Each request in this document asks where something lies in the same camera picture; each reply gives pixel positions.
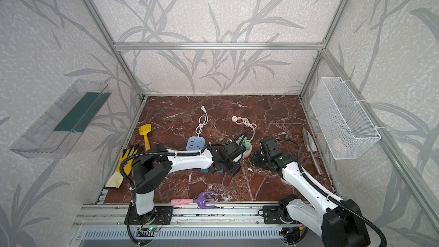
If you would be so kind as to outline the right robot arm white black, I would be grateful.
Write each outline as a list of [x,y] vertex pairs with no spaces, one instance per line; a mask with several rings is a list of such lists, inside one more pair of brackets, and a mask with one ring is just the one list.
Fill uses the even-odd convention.
[[326,247],[368,247],[371,244],[369,229],[379,237],[381,247],[388,241],[381,229],[362,215],[353,200],[343,200],[332,193],[301,164],[301,150],[293,155],[278,146],[280,139],[266,136],[260,141],[261,150],[256,153],[253,164],[271,170],[287,183],[293,185],[308,201],[288,197],[280,201],[280,214],[284,221],[298,221],[320,236]]

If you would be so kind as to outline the light green plug cube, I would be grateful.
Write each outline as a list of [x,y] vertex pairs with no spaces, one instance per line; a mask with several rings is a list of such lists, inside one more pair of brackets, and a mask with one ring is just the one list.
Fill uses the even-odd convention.
[[241,145],[245,146],[247,149],[251,148],[251,142],[246,137],[241,141]]

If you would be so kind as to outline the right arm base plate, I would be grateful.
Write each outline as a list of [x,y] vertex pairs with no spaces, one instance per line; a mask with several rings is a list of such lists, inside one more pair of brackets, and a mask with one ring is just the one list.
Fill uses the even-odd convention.
[[292,218],[289,216],[286,207],[283,205],[265,205],[258,211],[263,217],[264,224],[291,224]]

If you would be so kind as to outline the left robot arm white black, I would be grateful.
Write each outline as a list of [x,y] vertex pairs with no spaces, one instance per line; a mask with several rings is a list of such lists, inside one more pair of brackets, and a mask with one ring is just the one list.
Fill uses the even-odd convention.
[[222,144],[205,144],[201,149],[177,151],[156,145],[143,152],[124,156],[118,171],[130,185],[131,203],[138,216],[151,215],[154,210],[154,191],[167,175],[190,169],[222,169],[235,176],[241,169],[244,157],[244,131],[234,139]]

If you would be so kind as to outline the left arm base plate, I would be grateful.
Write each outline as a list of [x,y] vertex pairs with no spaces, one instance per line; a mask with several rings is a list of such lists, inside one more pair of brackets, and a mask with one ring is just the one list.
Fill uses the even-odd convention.
[[138,215],[135,205],[130,205],[124,220],[125,225],[169,225],[173,215],[172,206],[157,206],[144,215]]

